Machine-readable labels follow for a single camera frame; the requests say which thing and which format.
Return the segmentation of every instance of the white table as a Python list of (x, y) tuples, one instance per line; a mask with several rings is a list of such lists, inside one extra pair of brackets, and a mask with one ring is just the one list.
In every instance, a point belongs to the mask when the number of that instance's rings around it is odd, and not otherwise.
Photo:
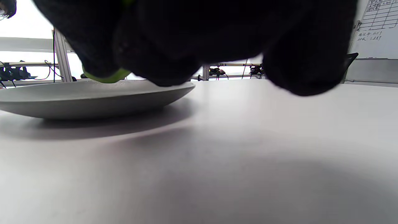
[(0, 115), (0, 223), (398, 223), (398, 88), (211, 81), (136, 119)]

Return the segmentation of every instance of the plate rim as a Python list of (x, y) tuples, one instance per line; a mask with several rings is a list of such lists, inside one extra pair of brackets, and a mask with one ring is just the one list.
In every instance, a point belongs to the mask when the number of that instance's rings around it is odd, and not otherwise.
[[(146, 81), (146, 80), (126, 80), (126, 81)], [(45, 84), (37, 84), (34, 86), (38, 85), (49, 85), (49, 84), (65, 84), (65, 83), (45, 83)], [(117, 96), (101, 96), (101, 97), (85, 97), (85, 98), (71, 98), (71, 99), (46, 99), (46, 100), (25, 100), (25, 101), (15, 101), (15, 100), (10, 100), (10, 101), (4, 101), (0, 99), (0, 104), (20, 104), (20, 103), (45, 103), (45, 102), (65, 102), (65, 101), (80, 101), (80, 100), (97, 100), (97, 99), (109, 99), (109, 98), (118, 98), (118, 97), (123, 97), (123, 96), (138, 96), (138, 95), (143, 95), (143, 94), (154, 94), (154, 93), (159, 93), (159, 92), (169, 92), (169, 91), (176, 91), (176, 90), (181, 90), (181, 89), (194, 89), (196, 85), (192, 82), (185, 82), (182, 85), (174, 86), (176, 88), (172, 89), (164, 89), (164, 90), (155, 90), (155, 91), (147, 91), (147, 92), (141, 92), (141, 93), (135, 93), (135, 94), (120, 94)]]

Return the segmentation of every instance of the grid lines on whiteboard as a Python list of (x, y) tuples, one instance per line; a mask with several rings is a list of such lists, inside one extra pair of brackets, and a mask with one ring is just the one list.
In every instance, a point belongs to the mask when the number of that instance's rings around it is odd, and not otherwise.
[(369, 0), (359, 30), (395, 28), (398, 24), (398, 0)]

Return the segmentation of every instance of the glove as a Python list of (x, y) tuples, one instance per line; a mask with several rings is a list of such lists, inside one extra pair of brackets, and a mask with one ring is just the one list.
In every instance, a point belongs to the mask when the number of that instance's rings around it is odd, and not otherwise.
[(159, 86), (178, 85), (202, 64), (262, 53), (273, 83), (309, 96), (342, 80), (357, 1), (35, 3), (66, 37), (85, 75), (100, 82), (114, 83), (133, 72)]

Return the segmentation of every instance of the gray plate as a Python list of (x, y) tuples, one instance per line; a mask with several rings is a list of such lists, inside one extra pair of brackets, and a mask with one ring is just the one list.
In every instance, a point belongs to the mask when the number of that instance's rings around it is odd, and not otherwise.
[(0, 90), (0, 110), (60, 120), (115, 117), (166, 106), (194, 87), (158, 87), (146, 80), (40, 84)]

